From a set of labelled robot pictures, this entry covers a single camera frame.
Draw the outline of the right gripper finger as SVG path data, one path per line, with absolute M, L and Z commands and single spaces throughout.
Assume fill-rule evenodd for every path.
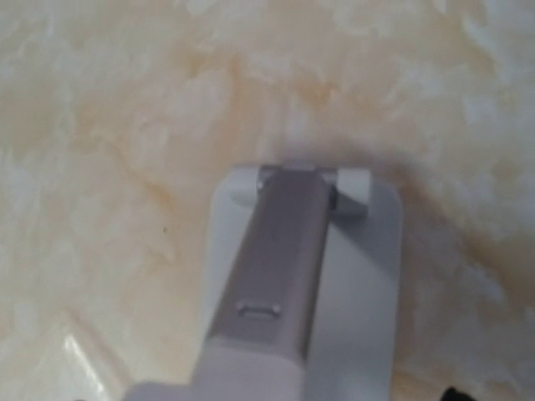
M 449 387 L 441 395 L 441 401 L 472 401 L 472 396 L 454 387 Z

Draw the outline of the white folding phone stand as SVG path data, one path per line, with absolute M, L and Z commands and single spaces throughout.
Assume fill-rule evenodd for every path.
M 241 165 L 211 199 L 201 351 L 128 400 L 386 400 L 403 211 L 364 168 Z

